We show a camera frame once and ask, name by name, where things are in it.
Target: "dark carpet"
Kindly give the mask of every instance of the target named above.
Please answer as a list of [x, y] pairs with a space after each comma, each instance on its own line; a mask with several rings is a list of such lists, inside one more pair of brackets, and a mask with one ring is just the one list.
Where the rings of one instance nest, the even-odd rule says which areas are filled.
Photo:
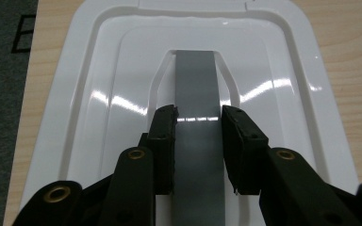
[[[38, 0], [0, 0], [0, 225], [8, 195], [11, 166], [25, 88], [32, 32], [23, 32], [13, 50], [22, 15], [36, 13]], [[35, 19], [25, 18], [23, 30]]]

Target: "plastic tray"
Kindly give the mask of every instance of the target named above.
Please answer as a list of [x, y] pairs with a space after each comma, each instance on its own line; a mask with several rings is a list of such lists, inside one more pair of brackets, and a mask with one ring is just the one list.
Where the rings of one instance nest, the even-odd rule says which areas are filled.
[[[222, 105], [245, 110], [272, 147], [302, 154], [350, 192], [354, 163], [313, 31], [285, 0], [86, 1], [75, 14], [43, 115], [22, 206], [42, 186], [89, 186], [138, 144], [155, 110], [174, 102], [176, 50], [215, 52]], [[226, 225], [264, 225], [258, 197], [225, 176]], [[157, 196], [156, 225], [171, 225]]]

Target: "gray plastic strip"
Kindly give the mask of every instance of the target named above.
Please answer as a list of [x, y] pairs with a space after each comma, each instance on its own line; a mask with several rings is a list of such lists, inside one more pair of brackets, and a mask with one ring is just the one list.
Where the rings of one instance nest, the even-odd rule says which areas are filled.
[[220, 97], [213, 52], [177, 51], [174, 226], [224, 226]]

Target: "wooden table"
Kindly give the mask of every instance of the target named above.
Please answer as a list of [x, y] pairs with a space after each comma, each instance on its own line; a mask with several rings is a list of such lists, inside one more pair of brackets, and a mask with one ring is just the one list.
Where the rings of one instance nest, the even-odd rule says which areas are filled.
[[[19, 203], [63, 42], [82, 0], [40, 0], [4, 225]], [[294, 0], [310, 20], [362, 182], [362, 1]]]

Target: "brass screw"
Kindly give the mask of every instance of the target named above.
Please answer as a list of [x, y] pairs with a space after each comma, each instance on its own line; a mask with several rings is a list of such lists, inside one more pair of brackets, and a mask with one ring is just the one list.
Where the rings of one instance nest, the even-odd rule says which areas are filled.
[[54, 186], [43, 196], [48, 203], [60, 202], [66, 199], [71, 193], [71, 189], [67, 186]]
[[143, 150], [133, 150], [128, 153], [128, 157], [133, 160], [143, 158], [144, 156], [145, 152]]
[[291, 151], [280, 150], [280, 151], [277, 151], [277, 155], [278, 155], [278, 157], [283, 158], [285, 160], [295, 159], [295, 154], [293, 154], [293, 152], [291, 152]]

